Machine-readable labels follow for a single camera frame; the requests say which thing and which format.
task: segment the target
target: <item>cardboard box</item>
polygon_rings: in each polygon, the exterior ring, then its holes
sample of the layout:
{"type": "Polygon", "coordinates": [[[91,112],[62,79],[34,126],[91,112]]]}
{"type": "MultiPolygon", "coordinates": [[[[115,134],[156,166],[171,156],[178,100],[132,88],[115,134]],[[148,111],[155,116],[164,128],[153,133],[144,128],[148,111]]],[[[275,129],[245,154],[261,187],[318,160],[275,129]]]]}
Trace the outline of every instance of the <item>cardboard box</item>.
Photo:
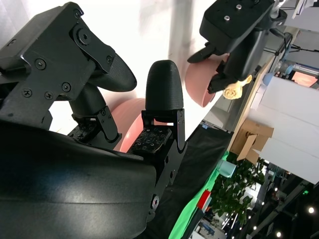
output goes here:
{"type": "Polygon", "coordinates": [[[261,151],[273,132],[274,128],[247,119],[240,127],[230,151],[238,155],[237,161],[247,159],[256,164],[259,154],[254,149],[261,151]]]}

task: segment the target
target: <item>black fabric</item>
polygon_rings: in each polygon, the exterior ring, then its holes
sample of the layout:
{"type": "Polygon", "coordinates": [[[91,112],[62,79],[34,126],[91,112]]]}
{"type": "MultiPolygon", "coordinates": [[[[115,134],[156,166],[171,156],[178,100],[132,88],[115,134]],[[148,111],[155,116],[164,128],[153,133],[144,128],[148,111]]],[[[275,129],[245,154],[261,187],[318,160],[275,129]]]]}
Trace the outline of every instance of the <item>black fabric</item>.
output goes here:
{"type": "Polygon", "coordinates": [[[174,184],[166,187],[156,210],[138,239],[167,239],[180,213],[203,187],[217,162],[224,155],[232,134],[199,125],[188,141],[185,157],[174,184]]]}

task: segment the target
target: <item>light blue container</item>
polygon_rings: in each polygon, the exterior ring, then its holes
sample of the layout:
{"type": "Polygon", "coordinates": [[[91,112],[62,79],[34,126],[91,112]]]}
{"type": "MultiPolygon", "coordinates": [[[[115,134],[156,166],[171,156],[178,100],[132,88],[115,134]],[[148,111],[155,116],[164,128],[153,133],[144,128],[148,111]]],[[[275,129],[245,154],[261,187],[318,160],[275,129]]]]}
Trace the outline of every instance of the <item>light blue container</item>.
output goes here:
{"type": "Polygon", "coordinates": [[[226,177],[226,178],[230,178],[233,173],[235,172],[236,169],[236,165],[230,162],[227,162],[225,160],[219,160],[218,164],[217,164],[217,170],[219,171],[219,173],[226,177]]]}

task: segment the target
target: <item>ceiling light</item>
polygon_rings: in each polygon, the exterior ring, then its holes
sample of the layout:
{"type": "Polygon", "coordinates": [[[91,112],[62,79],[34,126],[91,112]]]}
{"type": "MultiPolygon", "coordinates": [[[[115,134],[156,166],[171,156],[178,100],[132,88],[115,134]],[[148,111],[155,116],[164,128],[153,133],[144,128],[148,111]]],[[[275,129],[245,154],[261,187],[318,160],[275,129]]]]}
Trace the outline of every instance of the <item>ceiling light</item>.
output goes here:
{"type": "Polygon", "coordinates": [[[310,208],[308,208],[308,212],[309,212],[310,214],[312,214],[312,213],[315,212],[315,209],[314,209],[313,207],[310,207],[310,208]]]}

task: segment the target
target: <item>rubber grip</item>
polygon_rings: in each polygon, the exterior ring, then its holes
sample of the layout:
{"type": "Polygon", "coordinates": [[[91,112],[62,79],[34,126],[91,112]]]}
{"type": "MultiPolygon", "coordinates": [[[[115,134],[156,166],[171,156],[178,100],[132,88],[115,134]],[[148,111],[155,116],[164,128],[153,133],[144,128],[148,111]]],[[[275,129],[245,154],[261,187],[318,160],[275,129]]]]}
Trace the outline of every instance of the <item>rubber grip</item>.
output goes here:
{"type": "Polygon", "coordinates": [[[118,54],[113,58],[110,73],[92,77],[89,83],[114,92],[132,91],[137,85],[133,72],[118,54]]]}
{"type": "Polygon", "coordinates": [[[156,61],[148,75],[145,109],[170,111],[183,107],[183,91],[177,66],[170,60],[156,61]]]}

